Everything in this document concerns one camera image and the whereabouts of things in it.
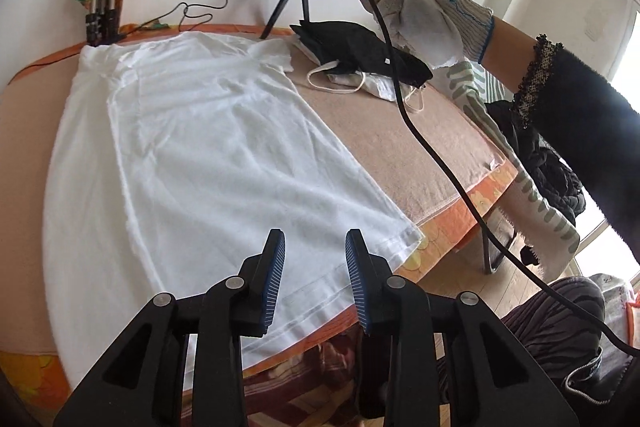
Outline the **right forearm black fuzzy sleeve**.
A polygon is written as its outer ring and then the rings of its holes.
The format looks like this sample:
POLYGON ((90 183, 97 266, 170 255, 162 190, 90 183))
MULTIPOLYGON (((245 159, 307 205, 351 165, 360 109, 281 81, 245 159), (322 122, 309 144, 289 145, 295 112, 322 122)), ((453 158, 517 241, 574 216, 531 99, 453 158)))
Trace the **right forearm black fuzzy sleeve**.
POLYGON ((577 174, 606 221, 639 256, 639 114, 598 72, 544 34, 496 17, 482 65, 514 108, 577 174))

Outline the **right hand in grey glove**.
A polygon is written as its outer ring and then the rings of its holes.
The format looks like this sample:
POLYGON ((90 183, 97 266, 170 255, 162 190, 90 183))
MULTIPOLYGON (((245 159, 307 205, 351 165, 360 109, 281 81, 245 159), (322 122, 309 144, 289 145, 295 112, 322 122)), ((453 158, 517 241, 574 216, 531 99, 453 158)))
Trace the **right hand in grey glove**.
POLYGON ((398 48, 435 68, 483 60, 494 13, 473 0, 360 0, 379 12, 398 48))

